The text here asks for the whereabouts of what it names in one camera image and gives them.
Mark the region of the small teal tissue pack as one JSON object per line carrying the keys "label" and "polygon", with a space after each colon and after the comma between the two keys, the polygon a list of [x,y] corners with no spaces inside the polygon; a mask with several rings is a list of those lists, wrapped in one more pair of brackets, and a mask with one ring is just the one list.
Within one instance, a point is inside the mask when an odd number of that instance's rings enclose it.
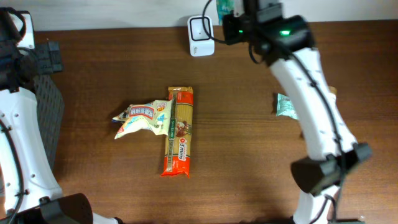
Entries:
{"label": "small teal tissue pack", "polygon": [[216,10],[218,15],[218,24],[223,24],[223,16],[231,14],[234,11],[234,0],[216,0]]}

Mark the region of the teal wet wipes pack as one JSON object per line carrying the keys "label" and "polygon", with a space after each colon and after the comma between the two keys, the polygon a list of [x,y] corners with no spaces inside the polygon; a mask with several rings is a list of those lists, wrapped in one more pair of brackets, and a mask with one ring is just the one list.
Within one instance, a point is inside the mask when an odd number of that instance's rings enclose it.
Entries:
{"label": "teal wet wipes pack", "polygon": [[280,93],[277,94],[276,116],[287,116],[292,119],[299,119],[290,98]]}

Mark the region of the white tube with cork cap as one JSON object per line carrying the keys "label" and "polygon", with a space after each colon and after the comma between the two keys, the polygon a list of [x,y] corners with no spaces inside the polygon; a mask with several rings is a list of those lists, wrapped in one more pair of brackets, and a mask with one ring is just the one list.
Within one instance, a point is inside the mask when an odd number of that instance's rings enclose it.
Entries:
{"label": "white tube with cork cap", "polygon": [[337,89],[333,86],[329,86],[329,98],[335,104],[336,103]]}

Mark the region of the cream snack bag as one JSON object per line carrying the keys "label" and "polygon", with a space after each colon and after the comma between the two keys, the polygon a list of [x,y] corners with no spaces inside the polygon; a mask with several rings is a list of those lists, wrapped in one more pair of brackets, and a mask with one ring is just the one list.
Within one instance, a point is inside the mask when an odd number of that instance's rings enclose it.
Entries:
{"label": "cream snack bag", "polygon": [[126,134],[142,129],[152,131],[155,135],[168,135],[173,100],[155,100],[143,105],[129,105],[112,121],[122,123],[115,135],[119,139]]}

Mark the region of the orange spaghetti packet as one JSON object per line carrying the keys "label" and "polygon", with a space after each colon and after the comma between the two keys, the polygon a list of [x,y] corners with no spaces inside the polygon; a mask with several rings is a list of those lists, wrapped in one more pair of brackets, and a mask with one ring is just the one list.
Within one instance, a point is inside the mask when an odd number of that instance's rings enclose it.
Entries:
{"label": "orange spaghetti packet", "polygon": [[169,135],[165,140],[163,176],[190,175],[193,135],[193,88],[168,88],[172,101]]}

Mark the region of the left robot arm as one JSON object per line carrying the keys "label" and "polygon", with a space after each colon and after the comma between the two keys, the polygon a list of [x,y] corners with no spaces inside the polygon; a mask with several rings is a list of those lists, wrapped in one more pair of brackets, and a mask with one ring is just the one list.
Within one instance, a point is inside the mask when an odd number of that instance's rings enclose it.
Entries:
{"label": "left robot arm", "polygon": [[6,217],[1,223],[121,223],[92,211],[82,194],[65,196],[45,153],[35,78],[62,71],[58,58],[40,67],[28,11],[1,8],[1,172]]}

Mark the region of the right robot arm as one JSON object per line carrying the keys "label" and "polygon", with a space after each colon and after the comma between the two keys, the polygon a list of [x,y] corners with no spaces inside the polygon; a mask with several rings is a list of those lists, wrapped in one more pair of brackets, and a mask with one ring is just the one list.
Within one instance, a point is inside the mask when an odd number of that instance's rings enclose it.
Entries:
{"label": "right robot arm", "polygon": [[291,223],[336,223],[346,176],[371,157],[343,121],[325,80],[320,53],[307,21],[284,17],[279,1],[235,1],[223,17],[228,45],[247,42],[292,102],[307,144],[307,157],[293,162],[300,188]]}

